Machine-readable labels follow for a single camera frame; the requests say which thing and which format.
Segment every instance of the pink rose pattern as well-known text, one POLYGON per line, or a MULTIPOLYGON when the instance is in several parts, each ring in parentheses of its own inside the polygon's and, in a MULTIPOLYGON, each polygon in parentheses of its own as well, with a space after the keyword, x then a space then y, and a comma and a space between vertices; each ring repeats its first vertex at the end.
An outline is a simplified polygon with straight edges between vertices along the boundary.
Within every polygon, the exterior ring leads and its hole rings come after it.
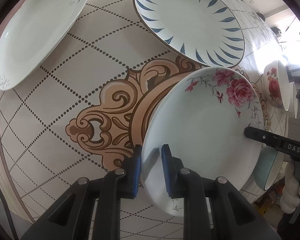
POLYGON ((276 102, 279 108, 283 108, 282 96, 279 87, 279 79, 277 76, 277 69, 271 68, 271 73, 267 72, 267 80, 269 81, 269 96, 271 101, 276 102))
POLYGON ((224 84, 230 82, 230 78, 234 75, 233 71, 227 69, 217 69, 215 76, 212 78, 213 81, 217 81, 217 86, 221 87, 224 84))
POLYGON ((206 87, 212 89, 212 95, 217 97, 219 103, 223 102, 223 93, 220 93, 217 88, 222 86, 227 86, 226 94, 228 96, 228 102, 234 106, 237 116, 240 118, 241 112, 239 108, 244 106, 246 103, 249 104, 248 109, 251 109, 251 120, 258 118, 256 111, 260 110, 254 106, 253 100, 255 97, 255 91, 250 85, 250 83, 245 78, 236 79, 234 77, 234 71, 229 69, 217 69, 216 73, 211 75, 201 75, 200 77, 191 78, 190 85, 185 91, 191 92, 194 86, 199 84, 199 82, 204 83, 206 87))
POLYGON ((254 90, 245 78, 233 80, 227 88, 228 101, 237 108, 254 99, 254 90))

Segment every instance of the patterned tablecloth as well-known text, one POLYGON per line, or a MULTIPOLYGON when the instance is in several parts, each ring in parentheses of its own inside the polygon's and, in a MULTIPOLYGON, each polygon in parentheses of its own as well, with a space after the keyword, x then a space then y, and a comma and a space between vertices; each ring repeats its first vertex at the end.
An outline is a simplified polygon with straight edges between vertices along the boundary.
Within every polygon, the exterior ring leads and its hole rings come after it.
MULTIPOLYGON (((276 38, 246 4, 222 1, 245 37, 244 58, 234 69, 256 90, 265 129, 285 135, 287 118, 262 94, 265 66, 282 59, 276 38)), ((199 68, 149 33, 132 0, 88 0, 45 62, 0 92, 2 160, 29 217, 36 220, 79 177, 97 179, 119 167, 142 144, 158 102, 199 68)), ((263 194, 253 176, 241 192, 249 202, 263 194)), ((121 238, 182 238, 183 219, 154 207, 141 186, 121 208, 121 238)))

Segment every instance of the white plate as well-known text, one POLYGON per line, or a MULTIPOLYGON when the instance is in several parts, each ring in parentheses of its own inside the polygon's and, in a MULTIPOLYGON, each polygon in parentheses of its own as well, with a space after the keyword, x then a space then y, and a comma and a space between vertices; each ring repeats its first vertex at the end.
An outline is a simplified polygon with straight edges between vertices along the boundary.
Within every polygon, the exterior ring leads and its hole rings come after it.
POLYGON ((59 44, 87 0, 28 0, 0 38, 0 90, 23 81, 59 44))
POLYGON ((238 21, 221 0, 133 0, 147 28, 166 45, 206 66, 237 65, 244 54, 238 21))
POLYGON ((197 70, 162 100, 146 132, 141 178, 151 201, 173 216, 183 216, 183 199, 168 197, 160 150, 200 176, 226 177, 238 190, 251 175, 261 143, 245 138, 248 126, 263 129, 263 114, 250 83, 224 67, 197 70))

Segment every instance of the plate rim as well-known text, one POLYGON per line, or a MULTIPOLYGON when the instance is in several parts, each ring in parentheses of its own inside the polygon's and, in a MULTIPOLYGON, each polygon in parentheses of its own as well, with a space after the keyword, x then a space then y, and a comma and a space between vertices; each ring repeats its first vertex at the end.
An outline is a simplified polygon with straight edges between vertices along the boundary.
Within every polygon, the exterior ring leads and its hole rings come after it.
MULTIPOLYGON (((228 7, 225 3, 224 3, 224 1, 223 0, 220 0, 226 7, 228 7)), ((138 10, 137 10, 137 6, 136 6, 136 2, 135 2, 135 0, 132 0, 132 3, 133 3, 133 8, 134 8, 134 10, 135 10, 135 12, 136 12, 136 14, 138 15, 138 17, 139 17, 139 19, 141 20, 141 22, 145 25, 145 27, 147 28, 147 30, 153 35, 153 36, 155 36, 161 43, 163 43, 165 46, 167 46, 167 47, 169 47, 170 49, 172 49, 174 52, 176 52, 178 55, 180 55, 181 57, 184 57, 184 58, 186 58, 186 59, 188 59, 188 60, 190 60, 191 62, 193 62, 193 63, 196 63, 196 64, 199 64, 199 65, 201 65, 201 66, 205 66, 205 67, 214 67, 215 65, 207 65, 207 64, 203 64, 202 62, 199 62, 199 61, 197 61, 197 60, 195 60, 195 59, 192 59, 192 58, 189 58, 188 56, 186 56, 186 55, 184 55, 184 54, 182 54, 180 51, 178 51, 178 50, 176 50, 175 48, 173 48, 172 46, 170 46, 170 44, 168 44, 168 43, 166 43, 166 42, 164 42, 147 24, 146 24, 146 22, 144 21, 144 19, 140 16, 140 14, 139 14, 139 12, 138 12, 138 10)), ((237 21, 237 23, 238 23, 238 25, 239 25, 239 27, 240 27, 240 31, 241 31, 241 33, 242 33, 242 36, 243 36, 243 54, 242 54, 242 57, 241 57, 241 59, 236 63, 236 64, 233 64, 233 65, 231 65, 231 66, 222 66, 222 67, 226 67, 226 68, 231 68, 231 67, 234 67, 234 66, 236 66, 236 65, 238 65, 242 60, 243 60, 243 57, 244 57, 244 54, 245 54, 245 52, 246 52, 246 43, 245 43, 245 39, 244 39, 244 35, 243 35, 243 31, 242 31, 242 28, 241 28, 241 26, 240 26, 240 24, 239 24, 239 22, 238 22, 238 20, 237 20, 237 18, 234 16, 234 19, 237 21)))
MULTIPOLYGON (((229 69, 229 70, 233 71, 234 73, 238 74, 241 78, 244 78, 244 79, 248 82, 248 84, 250 85, 250 87, 252 88, 252 90, 253 90, 253 92, 254 92, 254 95, 255 95, 256 98, 258 99, 258 105, 260 106, 260 109, 259 109, 258 113, 260 113, 260 117, 262 118, 262 121, 263 121, 263 112, 262 112, 262 107, 261 107, 260 99, 259 99, 259 97, 258 97, 256 91, 254 90, 253 86, 252 86, 251 83, 246 79, 245 76, 243 76, 241 73, 237 72, 236 70, 234 70, 234 69, 232 69, 232 68, 227 68, 227 67, 224 67, 224 66, 222 66, 222 67, 220 67, 220 66, 209 66, 209 67, 207 67, 207 68, 209 68, 210 70, 212 70, 212 68, 214 68, 214 69, 218 69, 218 68, 221 68, 221 69, 229 69)), ((157 108, 156 111, 154 112, 154 114, 153 114, 151 120, 153 120, 153 119, 157 116, 158 111, 162 108, 162 103, 164 103, 164 102, 167 100, 167 96, 168 96, 170 93, 172 93, 175 89, 177 89, 177 87, 180 85, 180 83, 181 83, 182 80, 185 80, 185 79, 188 78, 191 74, 193 74, 193 73, 195 73, 195 72, 198 72, 198 71, 201 71, 201 70, 203 70, 203 69, 205 69, 205 67, 204 67, 204 68, 201 68, 201 69, 198 69, 198 70, 195 70, 195 71, 189 73, 189 75, 185 76, 183 79, 181 79, 179 82, 177 82, 177 83, 174 85, 174 87, 167 93, 167 95, 162 99, 162 101, 160 102, 158 108, 157 108)), ((262 123, 263 123, 263 125, 262 125, 259 129, 264 130, 264 121, 263 121, 262 123)), ((151 122, 149 123, 149 125, 148 125, 148 127, 147 127, 147 131, 149 130, 150 125, 151 125, 151 122)), ((166 211, 166 210, 163 210, 163 209, 161 208, 161 206, 157 205, 156 202, 154 201, 154 199, 152 198, 151 194, 150 194, 149 191, 147 190, 147 187, 145 186, 145 183, 144 183, 145 180, 143 179, 143 176, 142 176, 142 165, 143 165, 143 163, 144 163, 144 162, 143 162, 142 156, 143 156, 143 149, 144 149, 144 146, 145 146, 146 136, 147 136, 147 132, 146 132, 145 138, 144 138, 144 140, 143 140, 142 151, 141 151, 141 174, 140 174, 140 180, 141 180, 141 182, 142 182, 143 188, 144 188, 144 190, 145 190, 145 192, 146 192, 147 197, 151 200, 151 202, 152 202, 157 208, 159 208, 160 210, 162 210, 163 212, 165 212, 165 213, 167 213, 167 214, 169 214, 169 215, 177 216, 176 214, 172 214, 172 213, 170 213, 170 212, 168 212, 168 211, 166 211)), ((261 152, 261 147, 262 147, 262 143, 261 143, 261 142, 257 142, 257 141, 254 141, 254 142, 255 142, 255 143, 258 143, 258 144, 260 145, 260 150, 259 150, 259 154, 260 154, 260 152, 261 152)))
MULTIPOLYGON (((18 12, 20 11, 20 9, 26 4, 31 2, 32 0, 27 0, 26 2, 24 2, 22 4, 22 6, 19 8, 18 11, 16 11, 16 13, 12 16, 12 18, 9 20, 9 22, 7 23, 6 27, 4 28, 1 36, 0 36, 0 41, 1 38, 3 37, 4 32, 6 31, 8 24, 11 22, 11 20, 14 18, 14 16, 16 14, 18 14, 18 12)), ((20 79, 19 82, 16 82, 16 84, 14 84, 13 86, 8 86, 6 88, 0 87, 0 91, 8 91, 11 90, 13 88, 15 88, 17 85, 19 85, 21 82, 23 82, 28 76, 30 76, 46 59, 47 57, 54 51, 54 49, 58 46, 58 44, 62 41, 62 39, 66 36, 67 32, 71 29, 71 27, 73 26, 73 24, 76 22, 78 16, 80 15, 80 13, 82 12, 85 4, 86 4, 87 0, 84 0, 84 3, 82 5, 82 8, 80 9, 80 11, 76 14, 76 17, 74 17, 74 20, 71 22, 71 24, 69 24, 69 27, 67 28, 67 30, 65 30, 65 32, 61 35, 60 39, 50 48, 50 50, 47 52, 47 54, 38 62, 38 64, 34 67, 31 68, 31 71, 22 79, 20 79)))

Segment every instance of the hand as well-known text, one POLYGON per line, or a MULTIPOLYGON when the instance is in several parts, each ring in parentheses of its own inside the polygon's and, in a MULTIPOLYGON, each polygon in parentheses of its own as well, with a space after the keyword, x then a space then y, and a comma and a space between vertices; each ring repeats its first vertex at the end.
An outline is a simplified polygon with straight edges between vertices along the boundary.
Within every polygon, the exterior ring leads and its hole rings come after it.
POLYGON ((291 214, 300 203, 299 182, 293 175, 294 161, 290 160, 285 169, 285 186, 282 190, 280 207, 284 213, 291 214))

